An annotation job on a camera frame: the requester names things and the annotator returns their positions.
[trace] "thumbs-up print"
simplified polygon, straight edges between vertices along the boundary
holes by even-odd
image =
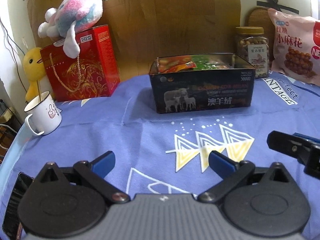
[[[53,105],[49,105],[49,112],[48,112],[49,117],[52,119],[56,115],[56,111],[53,109]]]

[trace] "wooden board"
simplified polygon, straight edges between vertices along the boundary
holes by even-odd
[[[52,43],[37,36],[51,7],[62,0],[28,0],[36,45]],[[108,0],[97,25],[109,24],[121,80],[147,74],[157,57],[235,52],[240,0]]]
[[[253,8],[248,13],[245,24],[246,26],[263,27],[264,36],[269,39],[270,62],[272,62],[275,59],[273,56],[273,43],[275,41],[275,26],[273,25],[269,17],[268,8],[265,8],[265,7]]]

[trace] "gold jar lid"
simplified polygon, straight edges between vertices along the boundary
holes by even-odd
[[[264,34],[264,30],[262,27],[254,26],[236,27],[236,31],[238,34]]]

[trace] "rope handle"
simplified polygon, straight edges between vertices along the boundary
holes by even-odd
[[[76,92],[79,88],[80,88],[80,83],[79,85],[74,89],[74,90],[71,90],[70,88],[68,88],[63,82],[62,80],[59,78],[59,76],[57,75],[57,72],[55,70],[55,67],[54,67],[54,64],[53,64],[53,61],[52,61],[52,53],[50,53],[50,61],[51,61],[51,66],[52,66],[52,69],[53,69],[53,72],[54,72],[54,75],[56,76],[56,78],[58,79],[58,81],[60,82],[60,84],[66,89],[68,90],[69,92],[73,93],[73,92]],[[81,71],[80,71],[80,60],[79,60],[79,55],[77,57],[77,68],[78,68],[78,78],[80,80],[80,75],[81,75]]]

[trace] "plastic jar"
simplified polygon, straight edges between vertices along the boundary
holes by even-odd
[[[262,27],[236,28],[237,55],[256,68],[256,78],[268,77],[269,41]]]

